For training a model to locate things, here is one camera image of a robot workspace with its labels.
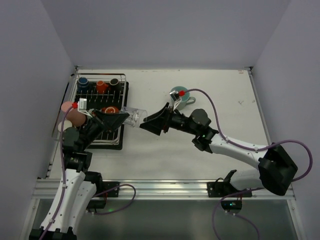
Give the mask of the red smiley mug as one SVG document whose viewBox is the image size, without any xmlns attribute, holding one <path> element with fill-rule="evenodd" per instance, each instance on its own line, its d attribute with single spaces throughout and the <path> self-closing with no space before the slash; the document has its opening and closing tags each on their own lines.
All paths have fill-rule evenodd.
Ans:
<svg viewBox="0 0 320 240">
<path fill-rule="evenodd" d="M 104 114 L 117 114 L 119 113 L 119 109 L 115 106 L 108 106 L 101 108 L 101 112 Z"/>
</svg>

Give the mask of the pink plastic cup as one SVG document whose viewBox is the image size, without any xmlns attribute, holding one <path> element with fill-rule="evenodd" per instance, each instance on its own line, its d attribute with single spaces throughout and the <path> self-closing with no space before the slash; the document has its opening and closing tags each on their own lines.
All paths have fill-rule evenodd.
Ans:
<svg viewBox="0 0 320 240">
<path fill-rule="evenodd" d="M 66 115 L 66 119 L 70 121 L 75 127 L 80 127 L 86 122 L 86 115 L 79 112 L 77 108 L 73 107 L 73 102 L 65 101 L 62 103 L 60 109 L 66 113 L 69 109 L 70 111 Z"/>
</svg>

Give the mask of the large green mug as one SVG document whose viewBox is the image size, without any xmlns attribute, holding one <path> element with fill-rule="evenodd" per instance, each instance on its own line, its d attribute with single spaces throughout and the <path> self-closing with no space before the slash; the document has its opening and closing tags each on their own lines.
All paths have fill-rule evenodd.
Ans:
<svg viewBox="0 0 320 240">
<path fill-rule="evenodd" d="M 187 92 L 187 88 L 183 86 L 176 86 L 170 90 L 177 90 L 182 98 L 182 103 L 181 103 L 181 110 L 185 108 L 188 105 L 192 105 L 196 102 L 196 98 L 191 96 L 189 92 Z"/>
</svg>

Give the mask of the clear glass tumbler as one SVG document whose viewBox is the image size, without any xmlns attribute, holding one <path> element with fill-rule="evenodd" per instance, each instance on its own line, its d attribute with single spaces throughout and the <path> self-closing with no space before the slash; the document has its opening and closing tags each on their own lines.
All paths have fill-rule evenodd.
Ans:
<svg viewBox="0 0 320 240">
<path fill-rule="evenodd" d="M 123 124 L 132 128 L 139 128 L 140 124 L 144 122 L 144 119 L 148 117 L 148 112 L 144 109 L 124 106 L 122 111 L 129 114 L 129 117 Z"/>
</svg>

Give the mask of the metal tin cup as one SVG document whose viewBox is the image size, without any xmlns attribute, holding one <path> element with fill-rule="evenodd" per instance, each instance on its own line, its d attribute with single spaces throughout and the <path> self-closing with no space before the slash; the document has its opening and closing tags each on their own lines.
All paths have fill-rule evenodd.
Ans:
<svg viewBox="0 0 320 240">
<path fill-rule="evenodd" d="M 66 129 L 72 128 L 72 127 L 73 127 L 73 124 L 69 120 L 64 120 L 58 124 L 57 130 L 61 133 Z"/>
</svg>

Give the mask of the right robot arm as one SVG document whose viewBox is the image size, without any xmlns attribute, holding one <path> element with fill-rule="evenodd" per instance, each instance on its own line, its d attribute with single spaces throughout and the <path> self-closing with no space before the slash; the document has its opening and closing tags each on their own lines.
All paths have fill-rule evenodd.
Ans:
<svg viewBox="0 0 320 240">
<path fill-rule="evenodd" d="M 224 183 L 234 192 L 265 188 L 278 196 L 286 194 L 298 167 L 282 146 L 265 149 L 262 145 L 243 141 L 234 145 L 218 130 L 211 128 L 210 123 L 204 109 L 195 109 L 190 116 L 185 116 L 166 104 L 160 111 L 144 118 L 139 127 L 155 135 L 169 129 L 191 134 L 194 136 L 192 143 L 198 150 L 224 155 L 251 166 L 243 172 L 232 170 L 224 178 Z"/>
</svg>

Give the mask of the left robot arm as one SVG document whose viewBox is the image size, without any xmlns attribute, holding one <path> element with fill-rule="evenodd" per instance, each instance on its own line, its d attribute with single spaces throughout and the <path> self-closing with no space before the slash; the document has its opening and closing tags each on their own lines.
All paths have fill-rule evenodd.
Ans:
<svg viewBox="0 0 320 240">
<path fill-rule="evenodd" d="M 101 174 L 89 171 L 92 153 L 86 149 L 103 132 L 116 131 L 130 116 L 125 111 L 92 113 L 82 129 L 69 127 L 61 132 L 62 176 L 51 207 L 40 227 L 31 230 L 30 240 L 77 239 L 81 218 L 102 184 Z"/>
</svg>

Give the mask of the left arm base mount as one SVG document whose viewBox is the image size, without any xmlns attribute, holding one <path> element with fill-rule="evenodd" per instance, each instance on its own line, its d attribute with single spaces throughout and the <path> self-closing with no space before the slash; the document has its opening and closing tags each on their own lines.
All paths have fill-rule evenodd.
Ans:
<svg viewBox="0 0 320 240">
<path fill-rule="evenodd" d="M 108 198 L 117 198 L 119 196 L 119 185 L 119 181 L 103 181 L 89 201 L 86 210 L 89 213 L 97 213 L 98 210 L 104 209 Z"/>
</svg>

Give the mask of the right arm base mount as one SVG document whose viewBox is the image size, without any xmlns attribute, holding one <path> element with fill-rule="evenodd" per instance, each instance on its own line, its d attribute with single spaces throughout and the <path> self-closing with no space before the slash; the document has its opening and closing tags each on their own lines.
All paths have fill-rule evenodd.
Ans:
<svg viewBox="0 0 320 240">
<path fill-rule="evenodd" d="M 207 182 L 207 193 L 209 198 L 222 198 L 230 194 L 239 192 L 231 185 L 231 177 L 236 170 L 231 170 L 225 178 L 219 177 L 215 181 Z M 242 209 L 242 200 L 237 197 L 236 200 L 223 200 L 220 206 L 227 213 L 238 214 Z"/>
</svg>

